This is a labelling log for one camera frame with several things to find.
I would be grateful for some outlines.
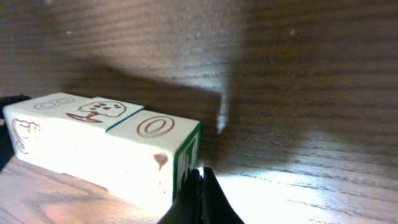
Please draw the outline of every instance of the wooden table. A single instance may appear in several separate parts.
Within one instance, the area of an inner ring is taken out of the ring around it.
[[[397,1],[1,9],[1,95],[63,91],[199,119],[201,163],[246,223],[398,222]],[[16,158],[0,173],[0,223],[159,217]]]

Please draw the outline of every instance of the black object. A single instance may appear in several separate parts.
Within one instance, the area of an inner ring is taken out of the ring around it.
[[[217,178],[209,167],[204,168],[203,178],[193,169],[173,205],[158,224],[214,224],[244,223],[235,213]]]
[[[24,95],[0,97],[0,119],[4,119],[2,109],[5,106],[29,99],[30,97]],[[7,125],[2,125],[0,126],[0,171],[6,166],[13,155],[14,150],[12,149],[12,143],[7,130]]]

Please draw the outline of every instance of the green border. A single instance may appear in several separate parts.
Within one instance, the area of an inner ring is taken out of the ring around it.
[[[191,132],[191,134],[185,139],[185,142],[180,146],[180,148],[177,150],[177,152],[174,155],[174,176],[173,176],[173,201],[175,199],[175,197],[177,196],[177,169],[178,169],[178,157],[181,154],[181,152],[183,151],[183,149],[188,145],[188,143],[190,142],[190,140],[196,135],[196,133],[198,133],[198,150],[197,150],[197,156],[196,156],[196,164],[194,164],[193,169],[195,168],[195,166],[197,166],[198,164],[198,156],[199,156],[199,146],[200,146],[200,128],[201,128],[201,124],[200,122],[197,124],[197,126],[195,127],[195,129],[193,129],[193,131]]]

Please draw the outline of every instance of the tabletop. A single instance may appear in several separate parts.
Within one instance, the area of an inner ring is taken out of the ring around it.
[[[246,223],[398,222],[397,1],[4,1],[1,19],[2,96],[200,120],[201,165]],[[162,216],[15,157],[0,198],[0,223]]]

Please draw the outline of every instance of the red tree illustration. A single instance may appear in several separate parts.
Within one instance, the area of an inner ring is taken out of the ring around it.
[[[109,118],[117,118],[126,111],[126,106],[116,101],[99,101],[83,105],[79,107],[79,111],[89,112],[89,115],[79,116],[71,113],[67,113],[67,115],[70,118],[77,119],[80,121],[102,123],[102,121],[93,119],[92,117],[97,115],[104,115]]]

